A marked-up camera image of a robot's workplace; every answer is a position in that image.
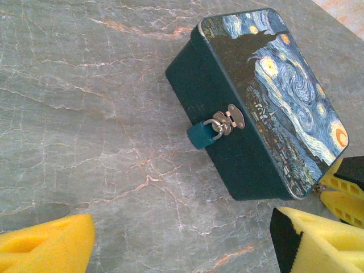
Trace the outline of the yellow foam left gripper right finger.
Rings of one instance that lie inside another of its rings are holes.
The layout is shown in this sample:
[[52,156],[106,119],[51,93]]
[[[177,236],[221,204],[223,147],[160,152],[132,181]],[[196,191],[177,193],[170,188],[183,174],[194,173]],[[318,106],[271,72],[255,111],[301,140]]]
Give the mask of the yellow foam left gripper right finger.
[[364,273],[364,229],[297,209],[273,209],[280,273]]

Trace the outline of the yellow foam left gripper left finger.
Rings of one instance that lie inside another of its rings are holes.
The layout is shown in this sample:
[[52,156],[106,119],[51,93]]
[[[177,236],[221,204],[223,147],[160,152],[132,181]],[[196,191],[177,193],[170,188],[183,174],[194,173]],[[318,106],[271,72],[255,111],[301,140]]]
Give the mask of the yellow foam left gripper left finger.
[[0,234],[0,273],[85,273],[95,239],[90,214]]

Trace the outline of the silver hasp latch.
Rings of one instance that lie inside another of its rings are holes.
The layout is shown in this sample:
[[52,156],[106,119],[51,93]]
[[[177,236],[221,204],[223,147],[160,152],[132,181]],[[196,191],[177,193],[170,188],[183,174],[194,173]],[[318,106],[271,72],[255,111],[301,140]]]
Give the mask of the silver hasp latch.
[[226,112],[218,111],[213,115],[218,125],[212,125],[215,132],[222,129],[223,135],[229,135],[235,128],[244,129],[245,119],[242,112],[233,104],[229,104]]

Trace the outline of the starry night print tin box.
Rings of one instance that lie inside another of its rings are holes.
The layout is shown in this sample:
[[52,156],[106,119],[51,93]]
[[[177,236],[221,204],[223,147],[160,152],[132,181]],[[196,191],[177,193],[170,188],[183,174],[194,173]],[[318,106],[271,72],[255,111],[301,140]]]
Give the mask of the starry night print tin box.
[[235,200],[300,200],[348,134],[281,16],[271,8],[202,19],[166,69],[192,126],[235,105],[245,128],[206,150]]

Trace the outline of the small teal padlock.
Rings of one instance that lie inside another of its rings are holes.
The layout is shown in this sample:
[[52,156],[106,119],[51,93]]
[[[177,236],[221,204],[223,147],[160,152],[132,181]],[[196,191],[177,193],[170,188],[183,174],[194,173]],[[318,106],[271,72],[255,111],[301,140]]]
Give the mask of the small teal padlock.
[[198,150],[214,144],[223,133],[221,123],[214,118],[201,121],[187,130],[189,140]]

